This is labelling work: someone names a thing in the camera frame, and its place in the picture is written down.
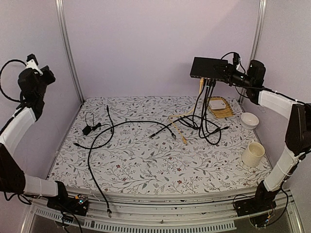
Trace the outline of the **black network switch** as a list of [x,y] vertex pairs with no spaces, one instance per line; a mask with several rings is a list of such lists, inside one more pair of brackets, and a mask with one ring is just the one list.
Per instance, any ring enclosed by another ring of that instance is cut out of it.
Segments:
[[227,63],[227,60],[222,59],[194,57],[190,70],[190,77],[198,79],[220,79],[221,75],[215,70],[214,67],[226,65]]

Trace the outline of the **black power adapter plug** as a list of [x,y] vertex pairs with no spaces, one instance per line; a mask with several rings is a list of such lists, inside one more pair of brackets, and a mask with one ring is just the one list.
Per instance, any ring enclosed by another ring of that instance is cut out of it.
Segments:
[[87,112],[85,114],[85,124],[86,126],[82,129],[82,133],[85,136],[89,135],[92,131],[96,131],[101,127],[109,126],[109,124],[102,124],[100,122],[95,124],[95,115],[92,112]]

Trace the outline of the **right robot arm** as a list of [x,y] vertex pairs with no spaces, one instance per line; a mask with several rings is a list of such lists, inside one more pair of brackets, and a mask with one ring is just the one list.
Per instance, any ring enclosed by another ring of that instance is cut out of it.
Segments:
[[246,73],[237,71],[236,66],[228,62],[220,62],[213,68],[219,74],[218,81],[244,88],[253,104],[268,109],[280,120],[272,127],[274,133],[267,131],[269,139],[277,133],[284,134],[273,140],[279,146],[280,157],[271,173],[258,185],[251,202],[253,210],[261,212],[311,150],[311,105],[264,87],[266,68],[260,61],[252,60]]

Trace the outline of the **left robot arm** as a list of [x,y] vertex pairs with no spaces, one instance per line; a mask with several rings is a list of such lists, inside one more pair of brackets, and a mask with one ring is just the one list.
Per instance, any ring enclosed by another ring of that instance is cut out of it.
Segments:
[[27,175],[13,158],[21,139],[43,113],[47,86],[55,82],[49,67],[39,68],[33,55],[24,65],[17,80],[20,98],[16,102],[19,105],[0,131],[0,190],[4,194],[52,199],[62,211],[67,211],[72,207],[72,200],[62,182]]

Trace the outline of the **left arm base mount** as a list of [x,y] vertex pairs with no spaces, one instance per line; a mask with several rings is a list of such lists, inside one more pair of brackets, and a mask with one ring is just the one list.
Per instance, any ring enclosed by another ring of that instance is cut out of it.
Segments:
[[78,194],[75,197],[60,196],[48,197],[47,207],[60,211],[71,213],[78,216],[86,216],[88,211],[88,198]]

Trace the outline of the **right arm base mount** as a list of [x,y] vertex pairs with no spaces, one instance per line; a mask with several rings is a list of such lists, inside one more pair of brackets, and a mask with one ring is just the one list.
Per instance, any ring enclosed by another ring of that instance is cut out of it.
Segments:
[[242,200],[234,200],[233,208],[238,216],[246,216],[259,212],[272,210],[276,207],[275,197],[277,192],[268,192],[268,194],[256,194],[254,197],[247,197]]

